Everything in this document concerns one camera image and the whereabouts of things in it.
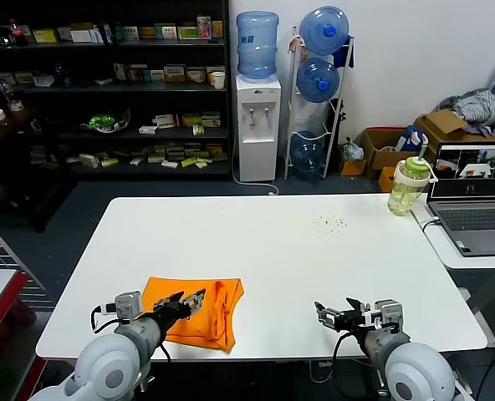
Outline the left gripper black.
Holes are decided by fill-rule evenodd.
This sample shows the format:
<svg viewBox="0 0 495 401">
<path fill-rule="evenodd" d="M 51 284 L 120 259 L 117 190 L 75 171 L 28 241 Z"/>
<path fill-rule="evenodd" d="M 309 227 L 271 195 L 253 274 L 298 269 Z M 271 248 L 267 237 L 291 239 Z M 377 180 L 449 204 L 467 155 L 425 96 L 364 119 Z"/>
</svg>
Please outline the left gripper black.
<svg viewBox="0 0 495 401">
<path fill-rule="evenodd" d="M 159 327 L 171 328 L 178 320 L 193 316 L 201 309 L 205 294 L 206 290 L 201 289 L 181 301 L 184 292 L 180 291 L 157 301 L 153 309 Z"/>
</svg>

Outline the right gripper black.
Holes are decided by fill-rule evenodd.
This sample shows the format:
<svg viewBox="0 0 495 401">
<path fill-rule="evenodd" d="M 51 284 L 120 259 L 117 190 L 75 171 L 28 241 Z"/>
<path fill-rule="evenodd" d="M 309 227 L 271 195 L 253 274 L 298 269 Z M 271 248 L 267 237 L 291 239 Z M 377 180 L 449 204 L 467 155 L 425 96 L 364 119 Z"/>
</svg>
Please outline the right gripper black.
<svg viewBox="0 0 495 401">
<path fill-rule="evenodd" d="M 371 310 L 370 304 L 363 303 L 351 297 L 347 297 L 346 301 L 351 305 L 353 310 L 340 312 L 332 308 L 327 308 L 320 302 L 314 302 L 318 321 L 323 326 L 335 332 L 366 332 L 375 330 L 375 326 L 372 323 L 368 323 L 363 315 L 363 313 Z"/>
</svg>

